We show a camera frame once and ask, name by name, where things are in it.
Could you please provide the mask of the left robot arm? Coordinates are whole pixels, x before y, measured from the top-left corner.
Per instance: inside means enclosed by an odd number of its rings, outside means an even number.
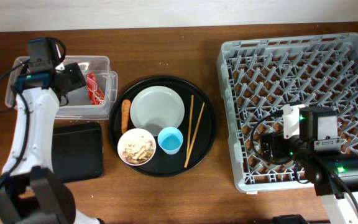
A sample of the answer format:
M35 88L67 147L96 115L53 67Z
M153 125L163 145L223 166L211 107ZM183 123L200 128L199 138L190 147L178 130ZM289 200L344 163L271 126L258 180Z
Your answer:
M3 223L102 223L76 209L72 192L53 173L53 123L60 98L85 86L77 63L30 63L11 90L16 94L14 140L0 177Z

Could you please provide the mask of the light blue cup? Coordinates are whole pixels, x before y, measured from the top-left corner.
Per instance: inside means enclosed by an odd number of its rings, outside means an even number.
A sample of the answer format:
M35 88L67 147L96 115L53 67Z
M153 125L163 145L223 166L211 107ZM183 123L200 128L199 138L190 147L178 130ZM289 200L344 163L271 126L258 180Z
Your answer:
M167 127L159 132L157 142L166 154L174 155L180 150L183 144L183 135L179 129Z

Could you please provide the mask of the red snack wrapper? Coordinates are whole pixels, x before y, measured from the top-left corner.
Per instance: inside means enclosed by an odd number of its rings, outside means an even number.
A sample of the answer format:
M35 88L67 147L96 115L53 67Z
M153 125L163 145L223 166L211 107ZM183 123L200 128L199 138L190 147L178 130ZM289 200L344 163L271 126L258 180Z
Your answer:
M98 85L98 81L93 72L86 75L86 87L88 97L92 105L101 105L104 103L105 95Z

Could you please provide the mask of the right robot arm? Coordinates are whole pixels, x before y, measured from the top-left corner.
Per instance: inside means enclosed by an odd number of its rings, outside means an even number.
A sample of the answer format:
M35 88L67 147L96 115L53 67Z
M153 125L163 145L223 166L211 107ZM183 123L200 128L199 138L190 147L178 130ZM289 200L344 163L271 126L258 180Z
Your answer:
M313 184L331 223L358 223L358 155L341 151L337 113L329 107L284 105L283 131L263 133L257 157L271 165L294 162Z

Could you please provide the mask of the wooden chopstick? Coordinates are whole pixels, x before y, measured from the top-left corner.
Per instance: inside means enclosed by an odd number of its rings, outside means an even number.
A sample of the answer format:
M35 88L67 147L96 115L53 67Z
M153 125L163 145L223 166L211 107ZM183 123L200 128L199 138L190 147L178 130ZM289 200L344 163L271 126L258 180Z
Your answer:
M196 139L198 129L199 129L199 126L200 126L200 121L201 121L201 118L202 118L202 115L203 115L204 106L205 106L205 103L202 104L202 107L201 107L201 110L200 110L200 113L199 113L199 116L198 116L197 124L196 124L195 131L193 133L193 137L192 137L192 140L191 140L191 143L190 143L190 147L189 147L189 150L188 150L188 154L187 154L187 157L186 157L184 168L188 167L188 163L190 161L191 153L192 153L193 146L195 144L195 139Z
M192 126L192 117L193 117L193 103L194 103L194 95L191 96L191 101L190 101L186 156L188 155L188 152L190 150L191 126Z

